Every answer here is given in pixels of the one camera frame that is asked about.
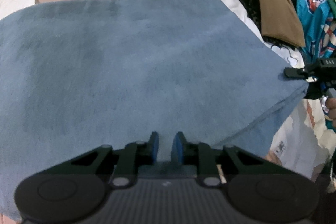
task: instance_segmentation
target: blue fabric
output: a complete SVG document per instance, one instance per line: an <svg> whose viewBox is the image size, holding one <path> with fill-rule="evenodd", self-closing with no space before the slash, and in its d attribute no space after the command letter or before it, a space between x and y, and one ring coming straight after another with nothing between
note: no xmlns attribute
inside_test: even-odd
<svg viewBox="0 0 336 224"><path fill-rule="evenodd" d="M302 23L306 47L302 48L306 63L328 58L336 49L336 23L326 0L297 0L297 15Z"/></svg>
<svg viewBox="0 0 336 224"><path fill-rule="evenodd" d="M102 144L175 134L265 156L308 83L221 0L76 0L0 21L0 213L25 177Z"/></svg>

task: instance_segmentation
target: ribbed black surface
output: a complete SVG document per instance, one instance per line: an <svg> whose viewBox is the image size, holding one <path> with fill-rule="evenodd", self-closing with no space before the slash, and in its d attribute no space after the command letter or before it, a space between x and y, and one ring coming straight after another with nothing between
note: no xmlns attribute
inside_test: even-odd
<svg viewBox="0 0 336 224"><path fill-rule="evenodd" d="M194 179L139 180L113 192L96 215L76 224L260 224L236 212L219 190ZM309 224L300 221L297 224Z"/></svg>

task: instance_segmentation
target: folded blue garment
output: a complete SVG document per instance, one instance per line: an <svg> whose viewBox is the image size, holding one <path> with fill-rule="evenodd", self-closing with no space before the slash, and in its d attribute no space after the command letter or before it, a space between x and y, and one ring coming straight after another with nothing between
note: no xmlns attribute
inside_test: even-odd
<svg viewBox="0 0 336 224"><path fill-rule="evenodd" d="M160 135L267 154L304 80L220 0L76 0L0 21L0 213L25 177Z"/></svg>

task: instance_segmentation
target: silver screw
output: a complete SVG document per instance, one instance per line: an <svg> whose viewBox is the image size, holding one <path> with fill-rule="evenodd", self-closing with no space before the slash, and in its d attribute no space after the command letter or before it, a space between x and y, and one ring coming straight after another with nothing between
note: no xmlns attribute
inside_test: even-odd
<svg viewBox="0 0 336 224"><path fill-rule="evenodd" d="M129 179L128 178L115 178L112 183L117 186L117 187L123 187L129 184Z"/></svg>
<svg viewBox="0 0 336 224"><path fill-rule="evenodd" d="M219 178L215 178L215 177L208 177L208 178L204 179L203 182L206 186L213 187L213 186L220 185L221 180Z"/></svg>

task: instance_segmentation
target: black circular disc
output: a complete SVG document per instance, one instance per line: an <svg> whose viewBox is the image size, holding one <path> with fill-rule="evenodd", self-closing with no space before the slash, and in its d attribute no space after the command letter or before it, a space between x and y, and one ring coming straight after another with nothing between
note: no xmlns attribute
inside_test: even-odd
<svg viewBox="0 0 336 224"><path fill-rule="evenodd" d="M243 215L267 223L308 218L319 201L315 185L301 175L237 175L228 196Z"/></svg>
<svg viewBox="0 0 336 224"><path fill-rule="evenodd" d="M37 223L62 223L90 215L105 198L95 175L34 175L19 184L15 202L20 214Z"/></svg>

